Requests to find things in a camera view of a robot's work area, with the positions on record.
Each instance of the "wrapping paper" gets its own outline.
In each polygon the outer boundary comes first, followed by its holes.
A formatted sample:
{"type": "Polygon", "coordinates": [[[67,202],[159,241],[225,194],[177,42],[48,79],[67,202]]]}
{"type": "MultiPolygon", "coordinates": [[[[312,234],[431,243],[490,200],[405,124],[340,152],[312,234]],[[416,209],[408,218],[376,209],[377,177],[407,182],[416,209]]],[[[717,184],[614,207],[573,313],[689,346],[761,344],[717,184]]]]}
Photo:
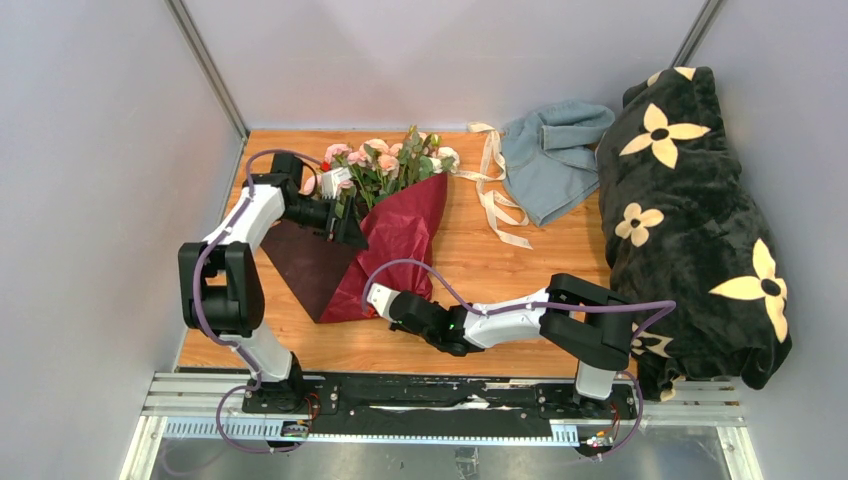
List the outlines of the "wrapping paper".
{"type": "MultiPolygon", "coordinates": [[[[433,239],[446,201],[447,174],[442,173],[390,196],[362,219],[368,250],[327,242],[291,222],[272,227],[262,249],[313,321],[375,318],[376,313],[366,314],[361,306],[368,276],[398,258],[432,265],[433,239]]],[[[421,267],[397,265],[382,272],[377,281],[394,290],[432,297],[433,284],[421,267]]]]}

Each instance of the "wall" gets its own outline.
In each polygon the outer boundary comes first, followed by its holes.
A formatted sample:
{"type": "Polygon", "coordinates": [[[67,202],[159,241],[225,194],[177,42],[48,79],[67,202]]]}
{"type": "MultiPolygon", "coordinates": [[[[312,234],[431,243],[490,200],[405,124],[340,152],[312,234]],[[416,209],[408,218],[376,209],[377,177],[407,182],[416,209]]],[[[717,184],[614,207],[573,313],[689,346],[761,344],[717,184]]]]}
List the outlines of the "wall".
{"type": "Polygon", "coordinates": [[[692,65],[719,81],[730,141],[774,230],[793,351],[748,421],[765,478],[842,478],[848,365],[848,4],[729,1],[692,65]]]}
{"type": "Polygon", "coordinates": [[[238,147],[164,2],[0,1],[0,478],[117,478],[238,147]]]}
{"type": "Polygon", "coordinates": [[[464,129],[580,98],[620,109],[700,1],[188,0],[251,128],[464,129]]]}

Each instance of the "black blanket with flower pattern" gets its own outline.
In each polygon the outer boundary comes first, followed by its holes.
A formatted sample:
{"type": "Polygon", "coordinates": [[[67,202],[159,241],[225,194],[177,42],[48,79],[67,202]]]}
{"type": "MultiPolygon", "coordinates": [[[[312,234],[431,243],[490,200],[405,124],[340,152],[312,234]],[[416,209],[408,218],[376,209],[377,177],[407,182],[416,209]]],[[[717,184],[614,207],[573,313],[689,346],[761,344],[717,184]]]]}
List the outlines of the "black blanket with flower pattern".
{"type": "Polygon", "coordinates": [[[728,151],[712,70],[678,67],[629,89],[596,155],[612,289],[677,301],[633,342],[646,397],[670,398],[679,377],[763,388],[792,345],[787,287],[728,151]]]}

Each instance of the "wooden tabletop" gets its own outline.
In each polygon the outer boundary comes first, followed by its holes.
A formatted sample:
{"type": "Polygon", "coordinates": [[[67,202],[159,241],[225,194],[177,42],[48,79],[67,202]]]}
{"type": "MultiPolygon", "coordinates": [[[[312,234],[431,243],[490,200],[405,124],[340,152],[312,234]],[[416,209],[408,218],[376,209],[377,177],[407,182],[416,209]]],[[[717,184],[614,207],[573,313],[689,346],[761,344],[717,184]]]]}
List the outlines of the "wooden tabletop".
{"type": "MultiPolygon", "coordinates": [[[[400,142],[403,135],[254,131],[230,194],[229,208],[241,193],[245,160],[260,150],[287,148],[323,158],[327,146],[333,143],[358,147],[365,140],[383,138],[392,144],[400,142]]],[[[442,137],[442,145],[453,147],[460,154],[460,168],[479,170],[485,134],[443,133],[442,137]]],[[[254,163],[253,171],[268,171],[270,165],[271,156],[265,156],[254,163]]],[[[499,185],[486,187],[490,188],[503,191],[499,185]]],[[[561,272],[609,285],[597,192],[544,228],[501,228],[526,237],[533,250],[501,243],[486,223],[474,183],[450,178],[447,207],[434,244],[434,267],[466,300],[492,303],[521,297],[547,286],[551,275],[561,272]]],[[[265,322],[307,370],[570,377],[577,368],[576,359],[543,339],[511,342],[482,353],[453,357],[413,335],[389,331],[382,319],[317,325],[261,250],[256,263],[265,291],[265,322]]],[[[456,304],[438,282],[434,283],[435,300],[443,305],[456,304]]],[[[179,365],[243,366],[228,349],[213,344],[197,330],[188,332],[179,365]]]]}

